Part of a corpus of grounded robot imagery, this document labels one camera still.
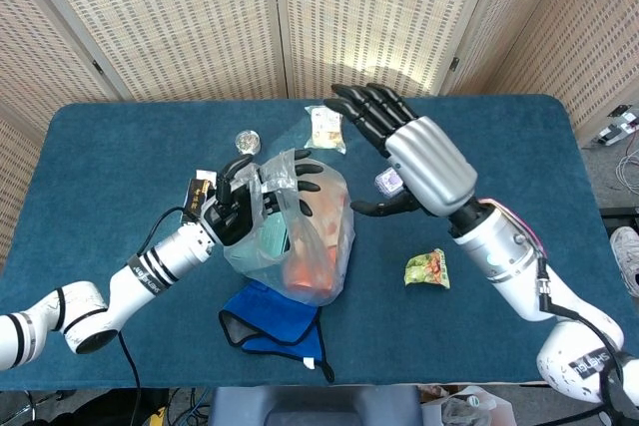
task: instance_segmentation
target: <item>teal tablecloth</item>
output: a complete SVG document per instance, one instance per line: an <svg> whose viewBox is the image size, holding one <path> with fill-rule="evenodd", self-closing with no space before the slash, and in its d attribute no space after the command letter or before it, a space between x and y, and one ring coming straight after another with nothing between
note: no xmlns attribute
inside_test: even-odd
<svg viewBox="0 0 639 426"><path fill-rule="evenodd" d="M302 147L311 132L304 106L272 100L65 107L54 117L15 232L0 311L27 308L56 286L94 281L108 298L111 275L136 251L156 217L180 205L195 169L220 168L235 135L259 132L259 162ZM625 330L639 351L639 329L607 243L570 125L546 96L410 100L431 116L479 173L477 194L497 198L538 232L550 264L585 300ZM343 173L354 199L379 198L384 159L351 126L347 153L316 158ZM177 226L169 220L157 240ZM342 295L322 313L336 383L530 381L553 320L526 323L455 246L447 221L410 213L358 216ZM452 289L404 287L406 261L442 248ZM245 280L217 250L212 259L140 310L125 337L142 383L177 385L324 384L319 371L231 348L217 321ZM114 341L75 356L59 333L42 356L0 372L0 389L133 386Z"/></svg>

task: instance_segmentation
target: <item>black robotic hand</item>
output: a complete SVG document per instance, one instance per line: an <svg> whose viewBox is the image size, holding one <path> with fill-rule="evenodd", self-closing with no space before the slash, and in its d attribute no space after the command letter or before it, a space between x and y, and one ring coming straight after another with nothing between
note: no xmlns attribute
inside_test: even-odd
<svg viewBox="0 0 639 426"><path fill-rule="evenodd" d="M296 150L295 160L307 158L310 150ZM253 228L253 210L251 190L248 184L240 184L236 178L238 172L253 161L253 155L242 155L228 163L220 172L216 181L215 196L203 205L200 222L211 233L216 242L224 246L235 244L244 238ZM323 168L314 164L296 163L296 175L318 174ZM320 186L306 180L298 180L298 190L319 192ZM275 193L263 195L267 214L280 211ZM306 216L313 215L309 205L300 200L300 210Z"/></svg>
<svg viewBox="0 0 639 426"><path fill-rule="evenodd" d="M303 160L311 155L310 150L296 150L295 160L296 160L296 175L298 177L302 175L308 174L320 174L323 172L323 168L320 165L315 164L298 164L297 161ZM320 186L314 184L313 182L309 182L307 180L298 180L298 190L300 192L319 192ZM267 209L268 214L277 213L280 211L280 206L278 205L278 198L276 197L275 192L269 192L264 195L264 205ZM304 200L300 200L300 211L306 216L313 216L313 212L309 204L307 204Z"/></svg>
<svg viewBox="0 0 639 426"><path fill-rule="evenodd" d="M351 204L353 210L385 216L422 208L449 216L472 198L474 168L435 122L418 117L393 89L380 84L331 88L339 98L324 104L349 119L404 183L404 192L390 201L357 201Z"/></svg>

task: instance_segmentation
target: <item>snack package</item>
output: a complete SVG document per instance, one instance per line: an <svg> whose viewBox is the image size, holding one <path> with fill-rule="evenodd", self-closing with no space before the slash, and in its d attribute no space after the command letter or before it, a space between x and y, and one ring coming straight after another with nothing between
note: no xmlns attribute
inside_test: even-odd
<svg viewBox="0 0 639 426"><path fill-rule="evenodd" d="M306 107L311 115L312 133L305 149L333 149L341 154L346 153L346 144L341 136L341 114L316 105Z"/></svg>
<svg viewBox="0 0 639 426"><path fill-rule="evenodd" d="M433 283L450 289L446 258L443 251L436 249L431 253L420 254L411 258L406 264L403 276L404 284Z"/></svg>

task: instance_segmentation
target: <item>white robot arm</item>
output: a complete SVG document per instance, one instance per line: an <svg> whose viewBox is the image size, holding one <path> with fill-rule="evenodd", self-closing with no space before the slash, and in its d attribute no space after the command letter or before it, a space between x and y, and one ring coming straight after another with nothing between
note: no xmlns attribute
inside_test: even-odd
<svg viewBox="0 0 639 426"><path fill-rule="evenodd" d="M520 218L474 196L477 173L446 133L386 86L332 89L339 98L324 100L326 106L354 123L404 182L404 192L394 199L353 202L353 209L372 216L422 209L447 217L454 241L523 319L557 317L537 356L541 376L554 389L593 403L610 403L621 394L626 406L639 405L639 360L620 353L624 337L617 323L547 266L543 246ZM619 377L623 381L615 384ZM619 424L639 419L634 407L610 412L621 418Z"/></svg>
<svg viewBox="0 0 639 426"><path fill-rule="evenodd" d="M0 316L0 371L36 359L49 331L61 331L74 353L101 348L138 309L206 261L212 248L202 226L189 223L111 277L108 307L95 284L78 281L26 311Z"/></svg>
<svg viewBox="0 0 639 426"><path fill-rule="evenodd" d="M296 151L295 160L310 154ZM215 244L232 245L248 234L254 212L246 178L256 168L250 165L252 159L244 155L226 165L218 174L215 196L203 204L200 216L146 250L159 223L169 213L184 209L173 208L160 217L138 252L111 277L108 305L95 284L78 281L56 289L26 311L0 316L0 371L36 359L49 331L61 331L74 353L102 348L136 311L209 259ZM298 176L321 170L317 165L296 163ZM239 171L244 171L243 180L237 178ZM298 189L317 192L320 187L298 181ZM266 194L264 206L266 213L277 212L275 195ZM302 213L313 214L304 201L300 207Z"/></svg>

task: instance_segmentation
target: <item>white sneaker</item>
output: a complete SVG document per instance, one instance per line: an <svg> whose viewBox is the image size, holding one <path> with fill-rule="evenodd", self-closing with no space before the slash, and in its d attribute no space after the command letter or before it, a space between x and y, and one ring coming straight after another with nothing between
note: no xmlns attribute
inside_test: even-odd
<svg viewBox="0 0 639 426"><path fill-rule="evenodd" d="M610 245L628 292L639 298L639 234L630 226L621 226L610 236Z"/></svg>

